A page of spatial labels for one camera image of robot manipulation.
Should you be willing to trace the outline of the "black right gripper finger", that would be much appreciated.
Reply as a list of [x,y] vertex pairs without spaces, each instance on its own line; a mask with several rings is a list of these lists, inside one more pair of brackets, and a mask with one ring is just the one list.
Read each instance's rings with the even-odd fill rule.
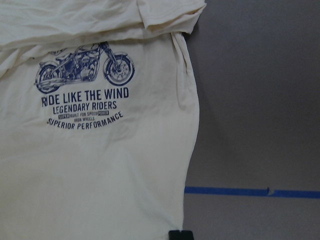
[[194,240],[191,230],[170,230],[168,232],[169,240]]

